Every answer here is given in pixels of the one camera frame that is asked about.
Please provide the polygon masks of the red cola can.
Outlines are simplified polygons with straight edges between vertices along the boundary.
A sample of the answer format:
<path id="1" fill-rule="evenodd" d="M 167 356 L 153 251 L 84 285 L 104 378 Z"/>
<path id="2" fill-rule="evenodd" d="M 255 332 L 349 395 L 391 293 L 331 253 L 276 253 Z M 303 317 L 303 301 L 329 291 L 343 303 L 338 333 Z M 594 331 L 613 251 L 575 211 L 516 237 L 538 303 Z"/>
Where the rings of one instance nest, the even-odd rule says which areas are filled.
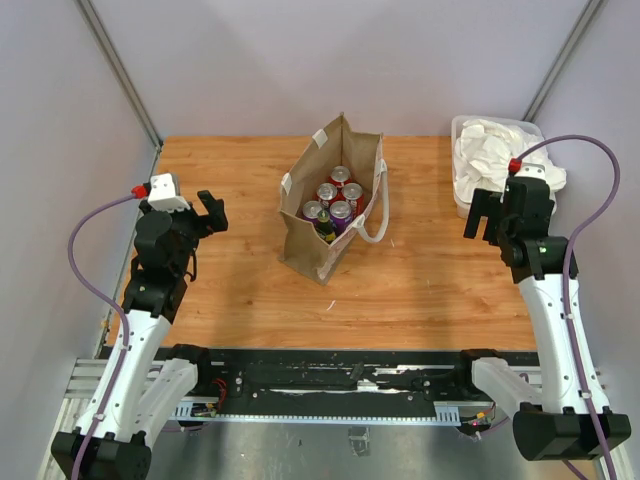
<path id="1" fill-rule="evenodd" d="M 351 182 L 342 187 L 342 196 L 352 210 L 353 218 L 358 217 L 364 211 L 364 190 L 356 182 Z"/>
<path id="2" fill-rule="evenodd" d="M 340 192 L 336 185 L 325 182 L 317 187 L 316 200 L 324 210 L 329 211 L 330 207 L 340 200 Z"/>
<path id="3" fill-rule="evenodd" d="M 338 189 L 342 189 L 352 181 L 351 172 L 346 166 L 338 165 L 332 169 L 328 181 Z"/>

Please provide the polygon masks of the purple soda can front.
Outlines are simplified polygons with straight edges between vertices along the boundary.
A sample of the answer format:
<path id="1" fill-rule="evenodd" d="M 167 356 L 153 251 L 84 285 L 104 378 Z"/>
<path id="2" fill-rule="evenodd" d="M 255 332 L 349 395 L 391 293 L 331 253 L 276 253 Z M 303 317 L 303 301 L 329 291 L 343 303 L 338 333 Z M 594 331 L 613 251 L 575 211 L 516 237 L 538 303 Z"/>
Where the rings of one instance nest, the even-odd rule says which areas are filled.
<path id="1" fill-rule="evenodd" d="M 329 214 L 336 236 L 340 236 L 353 220 L 351 207 L 345 200 L 336 201 L 330 207 Z"/>

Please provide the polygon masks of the red cola can back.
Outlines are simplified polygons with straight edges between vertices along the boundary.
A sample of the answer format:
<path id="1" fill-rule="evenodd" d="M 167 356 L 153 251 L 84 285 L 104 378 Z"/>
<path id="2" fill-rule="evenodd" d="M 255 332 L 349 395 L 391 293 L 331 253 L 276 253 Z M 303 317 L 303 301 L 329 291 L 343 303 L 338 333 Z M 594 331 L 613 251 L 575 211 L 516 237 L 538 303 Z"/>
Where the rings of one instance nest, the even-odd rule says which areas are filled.
<path id="1" fill-rule="evenodd" d="M 346 166 L 338 165 L 332 169 L 328 181 L 338 189 L 342 189 L 352 181 L 351 172 Z"/>

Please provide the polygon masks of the burlap canvas bag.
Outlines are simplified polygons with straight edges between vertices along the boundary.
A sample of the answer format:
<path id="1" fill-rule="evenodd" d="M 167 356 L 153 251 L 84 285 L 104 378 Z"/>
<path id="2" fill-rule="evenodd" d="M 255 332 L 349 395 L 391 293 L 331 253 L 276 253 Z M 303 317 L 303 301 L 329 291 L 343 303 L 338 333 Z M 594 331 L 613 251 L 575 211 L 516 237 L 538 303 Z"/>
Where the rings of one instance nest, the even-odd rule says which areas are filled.
<path id="1" fill-rule="evenodd" d="M 281 180 L 287 232 L 280 260 L 326 284 L 349 244 L 380 242 L 390 219 L 381 134 L 354 131 L 341 114 L 313 136 Z"/>

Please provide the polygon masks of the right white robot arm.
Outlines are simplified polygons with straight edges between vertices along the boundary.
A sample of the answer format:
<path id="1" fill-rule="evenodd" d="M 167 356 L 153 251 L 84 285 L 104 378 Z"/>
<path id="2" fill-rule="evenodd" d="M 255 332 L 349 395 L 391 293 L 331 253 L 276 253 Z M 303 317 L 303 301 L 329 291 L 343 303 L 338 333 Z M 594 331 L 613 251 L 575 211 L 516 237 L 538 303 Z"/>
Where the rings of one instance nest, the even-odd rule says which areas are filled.
<path id="1" fill-rule="evenodd" d="M 533 325 L 541 385 L 533 387 L 493 351 L 468 352 L 453 375 L 466 400 L 488 395 L 510 419 L 516 446 L 529 461 L 595 460 L 631 435 L 599 385 L 581 323 L 579 283 L 568 240 L 549 233 L 554 203 L 542 179 L 513 176 L 504 192 L 474 192 L 464 235 L 499 247 Z"/>

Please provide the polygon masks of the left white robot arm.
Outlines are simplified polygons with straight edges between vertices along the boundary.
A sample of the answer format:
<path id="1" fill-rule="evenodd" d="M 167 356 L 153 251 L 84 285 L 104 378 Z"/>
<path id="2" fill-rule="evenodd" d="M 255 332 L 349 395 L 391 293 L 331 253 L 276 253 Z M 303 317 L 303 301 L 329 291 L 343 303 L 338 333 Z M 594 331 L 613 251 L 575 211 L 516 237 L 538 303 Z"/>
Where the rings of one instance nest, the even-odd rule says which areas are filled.
<path id="1" fill-rule="evenodd" d="M 180 196 L 159 205 L 149 184 L 128 197 L 139 200 L 141 211 L 130 279 L 121 304 L 105 300 L 120 318 L 118 336 L 87 410 L 51 445 L 68 479 L 145 478 L 154 443 L 183 397 L 203 395 L 214 383 L 208 349 L 194 345 L 175 346 L 154 381 L 147 377 L 197 277 L 200 241 L 228 228 L 224 202 L 199 191 L 206 209 L 200 215 Z"/>

